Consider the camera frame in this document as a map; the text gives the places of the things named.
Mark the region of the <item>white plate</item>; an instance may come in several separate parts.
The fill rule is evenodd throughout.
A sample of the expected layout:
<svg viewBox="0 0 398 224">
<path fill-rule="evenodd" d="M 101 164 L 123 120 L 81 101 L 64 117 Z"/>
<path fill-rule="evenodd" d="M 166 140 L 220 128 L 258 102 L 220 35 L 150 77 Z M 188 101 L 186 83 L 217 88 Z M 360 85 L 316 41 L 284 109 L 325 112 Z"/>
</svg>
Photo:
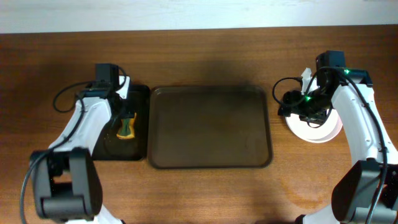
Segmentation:
<svg viewBox="0 0 398 224">
<path fill-rule="evenodd" d="M 336 137 L 343 127 L 335 109 L 332 109 L 328 119 L 321 126 L 319 124 L 308 124 L 306 121 L 301 121 L 297 114 L 286 117 L 285 121 L 289 129 L 298 138 L 311 143 L 328 142 Z"/>
</svg>

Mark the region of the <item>green and yellow sponge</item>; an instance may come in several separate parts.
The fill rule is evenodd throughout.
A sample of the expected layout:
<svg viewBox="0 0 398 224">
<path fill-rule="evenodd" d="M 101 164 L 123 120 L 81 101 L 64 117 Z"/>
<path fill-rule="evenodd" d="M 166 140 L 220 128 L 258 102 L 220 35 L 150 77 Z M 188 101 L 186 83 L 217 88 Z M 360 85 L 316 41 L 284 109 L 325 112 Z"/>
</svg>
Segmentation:
<svg viewBox="0 0 398 224">
<path fill-rule="evenodd" d="M 134 113 L 133 115 L 128 116 L 127 118 L 121 119 L 121 125 L 116 134 L 117 138 L 122 140 L 135 138 L 134 124 L 136 121 L 136 116 L 137 114 Z"/>
</svg>

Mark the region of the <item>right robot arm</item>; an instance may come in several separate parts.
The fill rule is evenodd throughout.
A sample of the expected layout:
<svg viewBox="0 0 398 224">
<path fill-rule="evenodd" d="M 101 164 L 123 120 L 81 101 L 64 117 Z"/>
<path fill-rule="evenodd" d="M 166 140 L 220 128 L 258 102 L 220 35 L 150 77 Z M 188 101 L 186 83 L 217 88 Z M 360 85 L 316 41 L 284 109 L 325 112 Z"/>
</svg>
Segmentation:
<svg viewBox="0 0 398 224">
<path fill-rule="evenodd" d="M 327 50 L 296 81 L 300 90 L 278 100 L 277 114 L 308 142 L 325 142 L 344 130 L 351 169 L 334 187 L 331 203 L 296 223 L 397 223 L 397 149 L 378 113 L 366 70 L 348 68 L 342 51 Z"/>
</svg>

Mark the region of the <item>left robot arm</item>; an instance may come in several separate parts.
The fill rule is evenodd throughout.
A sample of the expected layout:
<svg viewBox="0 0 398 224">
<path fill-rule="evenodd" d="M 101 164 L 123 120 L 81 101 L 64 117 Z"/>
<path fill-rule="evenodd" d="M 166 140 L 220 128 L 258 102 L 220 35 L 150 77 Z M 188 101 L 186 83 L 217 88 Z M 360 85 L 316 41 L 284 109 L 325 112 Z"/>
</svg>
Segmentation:
<svg viewBox="0 0 398 224">
<path fill-rule="evenodd" d="M 30 156 L 21 189 L 20 216 L 26 222 L 24 196 L 32 183 L 39 218 L 55 223 L 122 223 L 103 205 L 103 190 L 92 154 L 101 132 L 124 112 L 130 78 L 119 66 L 97 63 L 95 79 L 83 82 L 73 115 L 48 149 Z"/>
</svg>

